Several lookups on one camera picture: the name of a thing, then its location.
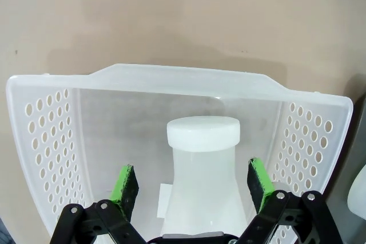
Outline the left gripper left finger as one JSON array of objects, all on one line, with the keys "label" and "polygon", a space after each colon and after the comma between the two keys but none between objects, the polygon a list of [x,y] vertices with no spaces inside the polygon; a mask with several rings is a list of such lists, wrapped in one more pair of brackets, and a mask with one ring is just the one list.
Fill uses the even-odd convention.
[{"label": "left gripper left finger", "polygon": [[95,243],[107,235],[113,243],[146,243],[131,224],[139,186],[132,165],[123,166],[109,199],[84,208],[66,205],[54,229],[51,243]]}]

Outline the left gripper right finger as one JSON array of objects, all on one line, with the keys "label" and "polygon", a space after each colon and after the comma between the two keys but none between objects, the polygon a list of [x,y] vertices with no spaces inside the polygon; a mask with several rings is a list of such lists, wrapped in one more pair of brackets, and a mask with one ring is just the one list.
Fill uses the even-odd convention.
[{"label": "left gripper right finger", "polygon": [[269,243],[279,226],[291,227],[298,243],[343,242],[322,193],[276,190],[260,158],[248,162],[247,185],[257,215],[237,243]]}]

